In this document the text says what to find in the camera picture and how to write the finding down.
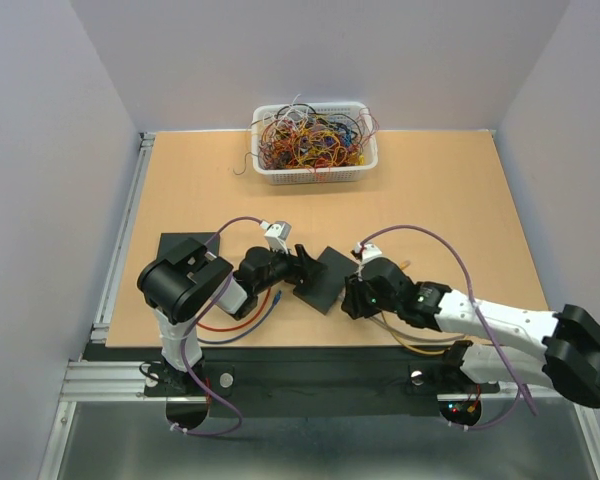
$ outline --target red cable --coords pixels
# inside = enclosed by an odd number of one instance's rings
[[[246,327],[247,325],[249,325],[251,322],[253,322],[256,318],[258,318],[260,316],[260,314],[264,310],[265,305],[267,304],[267,300],[269,300],[270,294],[271,294],[271,287],[269,287],[269,290],[267,290],[267,295],[264,297],[264,301],[260,305],[260,309],[256,312],[256,314],[253,317],[251,317],[249,320],[247,320],[246,322],[241,323],[240,325],[236,325],[235,327],[231,327],[231,328],[215,328],[215,327],[209,327],[208,325],[203,325],[202,323],[198,323],[197,326],[204,330],[209,330],[210,332],[233,332],[235,330],[240,330],[241,328]]]

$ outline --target wooden table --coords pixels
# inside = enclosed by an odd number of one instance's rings
[[[476,295],[526,309],[546,302],[491,134],[480,132],[379,132],[379,165],[352,183],[271,186],[249,167],[237,176],[248,151],[246,132],[159,133],[149,162],[116,298],[107,346],[159,346],[158,326],[136,288],[140,271],[155,259],[163,232],[214,231],[251,215],[293,228],[289,244],[317,257],[328,245],[346,253],[368,234],[398,223],[429,228],[460,252]],[[411,261],[414,280],[447,283],[466,291],[453,257],[416,232],[392,232],[374,241],[396,263]],[[263,231],[242,222],[222,235],[221,255],[238,265]],[[394,345],[384,330],[353,321],[336,305],[323,316],[282,285],[280,303],[260,328],[235,346]],[[422,338],[448,334],[392,325]],[[212,309],[204,323],[235,321]],[[198,331],[206,339],[227,334]]]

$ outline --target blue wire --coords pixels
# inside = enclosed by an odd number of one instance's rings
[[[240,340],[241,338],[246,337],[251,332],[253,332],[256,328],[258,328],[262,324],[262,322],[264,322],[267,319],[267,317],[269,316],[269,314],[273,311],[273,308],[280,301],[280,297],[281,296],[282,296],[282,290],[278,290],[278,293],[276,293],[276,295],[273,297],[273,302],[271,303],[271,306],[269,307],[269,310],[267,310],[265,312],[265,314],[262,316],[262,318],[260,320],[258,320],[258,323],[256,323],[249,330],[245,330],[240,335],[236,335],[235,337],[228,338],[226,340],[203,340],[202,338],[198,337],[198,341],[200,343],[204,343],[206,345],[226,345],[227,343],[232,343],[232,342],[235,342],[236,340]]]

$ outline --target white wall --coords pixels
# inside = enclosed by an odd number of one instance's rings
[[[383,128],[495,127],[568,0],[72,0],[142,131],[359,99]]]
[[[600,322],[600,0],[571,2],[496,141],[549,302]]]
[[[0,1],[0,479],[37,476],[136,140],[68,1]]]

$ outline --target basket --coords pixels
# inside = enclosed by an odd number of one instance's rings
[[[312,103],[310,105],[318,113],[343,113],[351,118],[356,118],[360,114],[360,110],[367,108],[359,102]],[[364,177],[369,170],[378,164],[378,145],[374,135],[362,151],[362,154],[364,155],[364,165],[317,168],[315,171],[305,169],[264,169],[260,163],[259,157],[259,140],[264,129],[262,120],[268,116],[275,115],[275,113],[284,106],[285,105],[266,105],[253,112],[253,126],[251,127],[251,151],[255,154],[253,155],[253,169],[263,175],[269,183],[274,185],[288,185],[293,183],[355,182]],[[365,116],[364,121],[367,128],[371,131],[371,119],[368,116]]]

